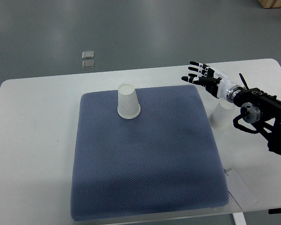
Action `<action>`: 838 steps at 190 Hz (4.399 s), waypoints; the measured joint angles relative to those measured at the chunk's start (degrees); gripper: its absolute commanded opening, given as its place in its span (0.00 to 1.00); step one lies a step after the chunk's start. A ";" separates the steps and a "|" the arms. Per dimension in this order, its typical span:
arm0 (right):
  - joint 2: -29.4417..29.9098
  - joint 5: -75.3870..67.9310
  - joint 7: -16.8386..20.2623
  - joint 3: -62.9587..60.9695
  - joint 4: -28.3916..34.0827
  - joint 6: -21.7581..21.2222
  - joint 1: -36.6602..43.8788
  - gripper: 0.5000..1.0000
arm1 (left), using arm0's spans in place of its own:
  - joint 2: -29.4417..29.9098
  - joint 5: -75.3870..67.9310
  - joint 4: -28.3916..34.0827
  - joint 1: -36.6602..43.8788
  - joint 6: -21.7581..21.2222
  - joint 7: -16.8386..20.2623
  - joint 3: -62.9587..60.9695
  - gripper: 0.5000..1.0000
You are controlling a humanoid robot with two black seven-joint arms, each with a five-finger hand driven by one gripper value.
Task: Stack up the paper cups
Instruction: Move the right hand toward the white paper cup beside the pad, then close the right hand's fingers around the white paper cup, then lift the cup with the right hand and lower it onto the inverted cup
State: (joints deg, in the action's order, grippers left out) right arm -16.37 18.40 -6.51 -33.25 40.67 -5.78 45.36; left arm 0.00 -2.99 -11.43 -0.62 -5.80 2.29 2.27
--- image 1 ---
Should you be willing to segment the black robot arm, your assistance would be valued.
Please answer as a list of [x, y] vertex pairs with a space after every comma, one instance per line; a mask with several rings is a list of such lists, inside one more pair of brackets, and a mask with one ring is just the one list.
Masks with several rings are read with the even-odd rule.
[[240, 107], [233, 126], [250, 134], [261, 134], [267, 140], [268, 150], [281, 155], [281, 101], [258, 88], [250, 89], [243, 75], [239, 76], [244, 87], [229, 96]]

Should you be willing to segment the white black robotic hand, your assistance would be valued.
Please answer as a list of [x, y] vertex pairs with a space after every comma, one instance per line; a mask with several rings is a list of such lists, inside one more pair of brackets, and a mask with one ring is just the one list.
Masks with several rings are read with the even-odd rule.
[[232, 94], [240, 89], [240, 86], [233, 83], [230, 78], [221, 70], [204, 63], [190, 61], [188, 76], [182, 76], [181, 80], [200, 85], [215, 98], [223, 98], [233, 103]]

